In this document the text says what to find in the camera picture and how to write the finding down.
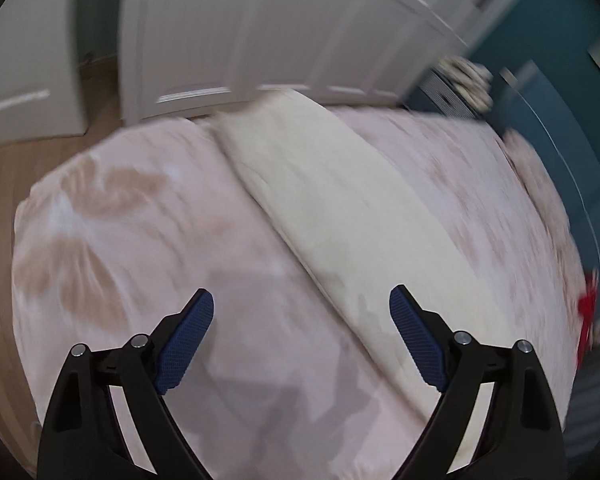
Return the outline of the blue upholstered headboard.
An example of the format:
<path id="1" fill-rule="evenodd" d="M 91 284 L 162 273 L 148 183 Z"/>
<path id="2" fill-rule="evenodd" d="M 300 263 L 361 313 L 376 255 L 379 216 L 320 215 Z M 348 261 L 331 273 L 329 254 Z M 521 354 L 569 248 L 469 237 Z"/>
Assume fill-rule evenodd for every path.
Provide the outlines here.
<path id="1" fill-rule="evenodd" d="M 600 155 L 590 139 L 600 71 L 588 56 L 599 36 L 594 0 L 519 0 L 470 57 L 496 73 L 491 124 L 517 129 L 541 155 L 583 264 L 600 274 Z"/>

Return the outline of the red garment on bed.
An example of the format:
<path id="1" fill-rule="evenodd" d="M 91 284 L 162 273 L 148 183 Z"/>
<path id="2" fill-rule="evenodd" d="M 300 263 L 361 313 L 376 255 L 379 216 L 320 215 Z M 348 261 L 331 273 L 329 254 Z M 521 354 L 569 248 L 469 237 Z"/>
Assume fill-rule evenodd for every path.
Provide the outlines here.
<path id="1" fill-rule="evenodd" d="M 598 344 L 595 312 L 600 272 L 597 269 L 586 271 L 584 277 L 585 290 L 578 299 L 578 313 L 582 321 L 577 351 L 578 367 L 582 366 L 585 356 Z"/>

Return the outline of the blue bedside table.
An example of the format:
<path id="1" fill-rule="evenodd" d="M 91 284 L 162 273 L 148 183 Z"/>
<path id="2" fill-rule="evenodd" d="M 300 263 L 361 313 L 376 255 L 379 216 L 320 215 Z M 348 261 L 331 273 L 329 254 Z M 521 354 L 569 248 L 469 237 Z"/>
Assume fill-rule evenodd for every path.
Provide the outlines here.
<path id="1" fill-rule="evenodd" d="M 434 113 L 445 117 L 479 119 L 467 101 L 454 89 L 452 82 L 435 68 L 420 78 L 416 86 L 401 101 L 406 110 Z"/>

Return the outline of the left pink pillow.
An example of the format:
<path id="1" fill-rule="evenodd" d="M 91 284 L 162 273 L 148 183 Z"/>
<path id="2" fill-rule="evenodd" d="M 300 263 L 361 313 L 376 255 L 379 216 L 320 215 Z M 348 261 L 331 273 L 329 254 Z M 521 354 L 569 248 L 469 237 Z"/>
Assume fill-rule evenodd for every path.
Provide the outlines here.
<path id="1" fill-rule="evenodd" d="M 570 221 L 562 198 L 539 154 L 518 131 L 507 129 L 504 152 L 526 188 L 538 212 L 562 271 L 564 281 L 577 292 L 585 289 L 585 277 L 578 248 L 570 232 Z"/>

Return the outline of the cream quilted jacket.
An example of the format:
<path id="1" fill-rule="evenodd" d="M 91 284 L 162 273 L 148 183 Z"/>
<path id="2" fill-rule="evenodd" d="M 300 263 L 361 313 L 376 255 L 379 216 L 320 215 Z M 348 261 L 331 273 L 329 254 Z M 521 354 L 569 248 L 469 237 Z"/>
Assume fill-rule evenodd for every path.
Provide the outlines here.
<path id="1" fill-rule="evenodd" d="M 378 417 L 355 419 L 319 479 L 398 471 L 441 396 L 426 384 L 389 311 L 403 285 L 419 307 L 480 344 L 515 332 L 448 231 L 396 167 L 336 114 L 293 91 L 219 114 L 214 130 L 246 190 L 377 365 Z"/>

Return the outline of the pink butterfly bedspread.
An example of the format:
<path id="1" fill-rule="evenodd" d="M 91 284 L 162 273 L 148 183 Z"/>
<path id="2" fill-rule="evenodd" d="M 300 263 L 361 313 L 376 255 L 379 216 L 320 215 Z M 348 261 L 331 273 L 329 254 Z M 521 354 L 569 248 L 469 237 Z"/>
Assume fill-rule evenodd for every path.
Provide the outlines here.
<path id="1" fill-rule="evenodd" d="M 476 120 L 329 111 L 448 231 L 509 315 L 513 344 L 534 345 L 566 414 L 584 289 L 562 278 L 503 138 Z M 213 321 L 164 398 L 189 446 L 217 479 L 318 479 L 355 419 L 378 417 L 382 377 L 242 184 L 215 118 L 121 129 L 32 186 L 12 255 L 20 360 L 44 414 L 74 344 L 122 346 L 207 289 Z"/>

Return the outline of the white panelled wardrobe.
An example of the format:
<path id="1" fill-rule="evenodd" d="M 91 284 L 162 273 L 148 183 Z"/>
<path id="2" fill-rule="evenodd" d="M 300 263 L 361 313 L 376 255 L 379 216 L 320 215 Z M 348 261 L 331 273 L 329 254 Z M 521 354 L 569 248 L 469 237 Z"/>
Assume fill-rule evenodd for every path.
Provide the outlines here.
<path id="1" fill-rule="evenodd" d="M 94 0 L 122 117 L 190 117 L 273 89 L 390 104 L 514 0 Z M 0 0 L 0 144 L 86 131 L 76 0 Z"/>

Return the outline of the grey curtain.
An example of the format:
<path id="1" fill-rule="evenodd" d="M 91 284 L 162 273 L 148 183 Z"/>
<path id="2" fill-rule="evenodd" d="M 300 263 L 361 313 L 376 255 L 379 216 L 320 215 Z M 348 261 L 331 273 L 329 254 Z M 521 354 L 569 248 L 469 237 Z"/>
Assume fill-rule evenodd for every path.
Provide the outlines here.
<path id="1" fill-rule="evenodd" d="M 572 474 L 600 442 L 600 346 L 585 357 L 577 372 L 564 439 L 568 472 Z"/>

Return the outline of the beige folded clothes pile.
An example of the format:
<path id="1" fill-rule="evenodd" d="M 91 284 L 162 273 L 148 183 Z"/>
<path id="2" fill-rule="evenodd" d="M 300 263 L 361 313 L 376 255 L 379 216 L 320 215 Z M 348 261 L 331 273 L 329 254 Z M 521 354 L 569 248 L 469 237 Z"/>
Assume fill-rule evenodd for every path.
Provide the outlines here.
<path id="1" fill-rule="evenodd" d="M 484 114 L 492 108 L 490 90 L 493 75 L 486 66 L 462 56 L 447 55 L 440 58 L 438 70 L 452 82 L 453 88 L 475 112 Z"/>

